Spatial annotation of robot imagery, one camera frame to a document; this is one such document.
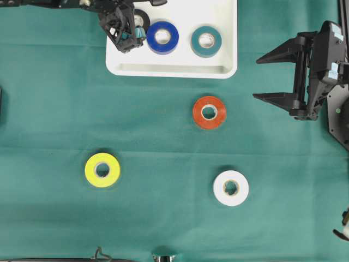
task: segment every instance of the green fabric surface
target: green fabric surface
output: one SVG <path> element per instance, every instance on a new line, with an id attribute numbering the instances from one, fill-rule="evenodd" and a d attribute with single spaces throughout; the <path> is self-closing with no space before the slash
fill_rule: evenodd
<path id="1" fill-rule="evenodd" d="M 96 14 L 0 8 L 0 258 L 348 261 L 341 229 L 348 154 L 317 122 L 299 122 L 252 93 L 288 92 L 292 64 L 256 59 L 298 32 L 338 21 L 336 0 L 240 0 L 239 64 L 228 80 L 117 77 L 105 67 Z M 211 94 L 227 107 L 216 130 L 191 118 Z M 96 152 L 121 177 L 96 189 Z M 220 172 L 249 181 L 242 205 L 212 192 Z"/>

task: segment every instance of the robotic arm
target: robotic arm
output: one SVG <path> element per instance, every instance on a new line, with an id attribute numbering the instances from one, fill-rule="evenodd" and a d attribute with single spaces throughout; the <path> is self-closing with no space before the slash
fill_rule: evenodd
<path id="1" fill-rule="evenodd" d="M 135 26 L 135 2 L 160 6 L 167 0 L 0 0 L 0 7 L 36 5 L 46 8 L 81 8 L 98 13 L 100 25 L 115 47 L 122 53 L 143 45 L 146 34 Z"/>

